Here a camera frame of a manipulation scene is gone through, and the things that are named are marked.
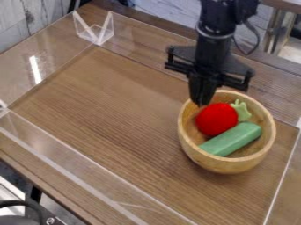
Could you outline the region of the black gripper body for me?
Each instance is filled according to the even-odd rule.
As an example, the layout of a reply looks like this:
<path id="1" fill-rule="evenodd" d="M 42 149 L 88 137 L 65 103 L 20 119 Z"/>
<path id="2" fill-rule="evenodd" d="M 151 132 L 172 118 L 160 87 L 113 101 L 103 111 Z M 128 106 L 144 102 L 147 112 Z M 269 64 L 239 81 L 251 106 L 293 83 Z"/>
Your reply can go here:
<path id="1" fill-rule="evenodd" d="M 168 46 L 164 68 L 184 74 L 195 73 L 203 81 L 219 80 L 219 87 L 227 86 L 246 91 L 254 70 L 231 54 L 230 35 L 206 35 L 200 33 L 194 46 Z"/>

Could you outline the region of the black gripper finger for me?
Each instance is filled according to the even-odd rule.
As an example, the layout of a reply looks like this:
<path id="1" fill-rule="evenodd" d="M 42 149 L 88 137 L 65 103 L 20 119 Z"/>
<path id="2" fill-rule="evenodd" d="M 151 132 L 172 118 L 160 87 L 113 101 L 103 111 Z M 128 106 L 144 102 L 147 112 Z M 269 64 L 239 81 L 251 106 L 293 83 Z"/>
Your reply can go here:
<path id="1" fill-rule="evenodd" d="M 203 105 L 208 104 L 218 87 L 219 87 L 218 79 L 208 78 L 203 81 L 203 94 L 202 94 Z"/>
<path id="2" fill-rule="evenodd" d="M 190 100 L 196 105 L 202 105 L 202 78 L 195 73 L 190 73 L 188 75 L 188 87 L 190 87 Z"/>

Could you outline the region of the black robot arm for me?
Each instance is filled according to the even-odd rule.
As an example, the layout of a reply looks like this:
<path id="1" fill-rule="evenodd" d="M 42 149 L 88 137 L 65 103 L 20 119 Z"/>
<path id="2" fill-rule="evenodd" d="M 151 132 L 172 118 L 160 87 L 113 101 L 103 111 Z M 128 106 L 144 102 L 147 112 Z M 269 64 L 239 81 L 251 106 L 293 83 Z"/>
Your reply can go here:
<path id="1" fill-rule="evenodd" d="M 196 106 L 208 105 L 216 88 L 227 86 L 246 91 L 255 71 L 231 54 L 236 25 L 244 25 L 256 36 L 259 34 L 247 19 L 256 14 L 258 0 L 199 0 L 200 13 L 196 23 L 198 40 L 195 46 L 168 46 L 164 68 L 186 75 L 190 100 Z"/>

